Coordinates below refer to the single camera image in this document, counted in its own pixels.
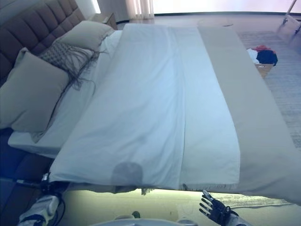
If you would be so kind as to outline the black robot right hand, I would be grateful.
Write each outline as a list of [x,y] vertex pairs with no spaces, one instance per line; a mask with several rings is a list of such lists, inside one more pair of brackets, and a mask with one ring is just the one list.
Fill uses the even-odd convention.
[[202,191],[199,211],[213,222],[225,226],[230,219],[231,209],[215,199],[208,191]]

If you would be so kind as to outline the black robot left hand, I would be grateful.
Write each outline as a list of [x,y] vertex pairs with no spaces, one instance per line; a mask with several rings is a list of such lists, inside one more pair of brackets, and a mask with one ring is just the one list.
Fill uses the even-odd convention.
[[50,172],[45,173],[40,181],[17,179],[18,185],[39,189],[43,194],[61,194],[69,186],[68,182],[50,181]]

